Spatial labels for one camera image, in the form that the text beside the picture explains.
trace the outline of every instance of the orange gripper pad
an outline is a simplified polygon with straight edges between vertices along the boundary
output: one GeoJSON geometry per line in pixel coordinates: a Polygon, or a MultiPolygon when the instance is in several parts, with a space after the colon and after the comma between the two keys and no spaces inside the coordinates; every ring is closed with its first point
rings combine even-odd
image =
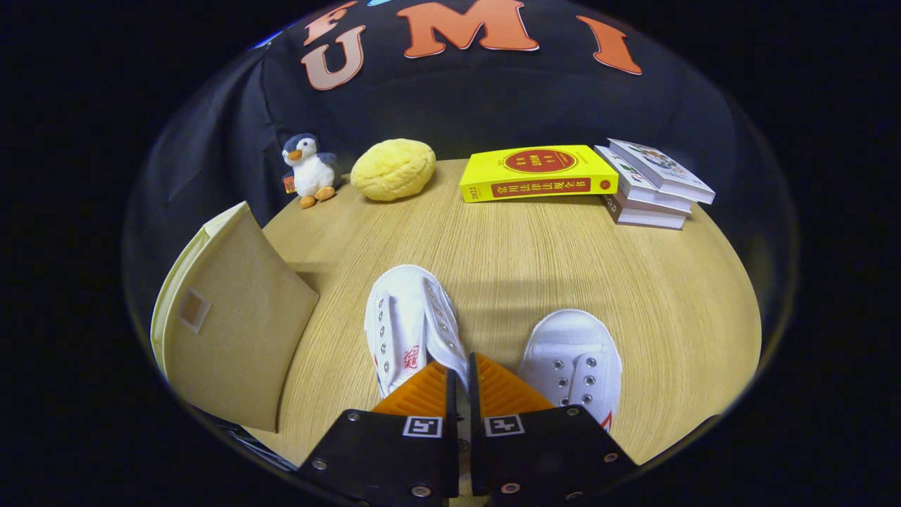
{"type": "Polygon", "coordinates": [[[395,416],[447,417],[447,389],[448,369],[432,361],[372,411],[395,416]]]}
{"type": "Polygon", "coordinates": [[[547,398],[513,372],[476,353],[478,404],[482,418],[553,409],[547,398]]]}

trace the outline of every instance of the red logo on shoe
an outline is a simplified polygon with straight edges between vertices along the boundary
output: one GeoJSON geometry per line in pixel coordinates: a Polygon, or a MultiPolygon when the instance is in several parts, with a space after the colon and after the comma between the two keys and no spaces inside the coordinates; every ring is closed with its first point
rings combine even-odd
{"type": "Polygon", "coordinates": [[[404,354],[404,368],[415,368],[416,361],[419,360],[419,346],[414,346],[406,354],[404,354]]]}
{"type": "Polygon", "coordinates": [[[614,425],[614,413],[611,410],[609,414],[607,414],[607,418],[604,419],[604,422],[601,423],[601,428],[606,429],[607,433],[610,433],[610,428],[614,425]]]}

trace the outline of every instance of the round wooden table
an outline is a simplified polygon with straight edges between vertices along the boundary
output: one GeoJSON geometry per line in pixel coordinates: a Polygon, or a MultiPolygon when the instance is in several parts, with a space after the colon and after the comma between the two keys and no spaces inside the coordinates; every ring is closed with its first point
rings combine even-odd
{"type": "Polygon", "coordinates": [[[610,434],[638,465],[741,393],[760,359],[760,311],[741,261],[703,209],[693,206],[674,231],[618,226],[599,196],[465,204],[465,165],[439,161],[421,194],[392,203],[349,184],[309,209],[295,199],[266,225],[320,300],[288,370],[278,433],[247,428],[253,436],[300,465],[342,410],[379,402],[364,305],[376,278],[402,263],[441,281],[467,353],[513,371],[553,310],[601,319],[623,358],[610,434]]]}

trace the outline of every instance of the penguin plush toy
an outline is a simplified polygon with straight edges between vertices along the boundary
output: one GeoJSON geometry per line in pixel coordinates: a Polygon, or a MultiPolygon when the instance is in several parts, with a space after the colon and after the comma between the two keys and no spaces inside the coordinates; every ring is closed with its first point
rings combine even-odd
{"type": "Polygon", "coordinates": [[[319,153],[319,142],[312,134],[298,134],[287,140],[282,158],[293,169],[285,177],[294,176],[294,188],[300,196],[300,207],[306,209],[317,201],[335,195],[334,153],[319,153]]]}

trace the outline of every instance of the penguin tag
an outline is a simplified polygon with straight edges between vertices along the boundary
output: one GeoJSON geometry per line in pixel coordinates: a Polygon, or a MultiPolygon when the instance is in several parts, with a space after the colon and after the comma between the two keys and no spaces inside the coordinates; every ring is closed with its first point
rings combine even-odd
{"type": "Polygon", "coordinates": [[[285,193],[293,194],[297,192],[297,189],[294,188],[294,175],[289,174],[285,178],[282,178],[282,183],[285,184],[285,193]]]}

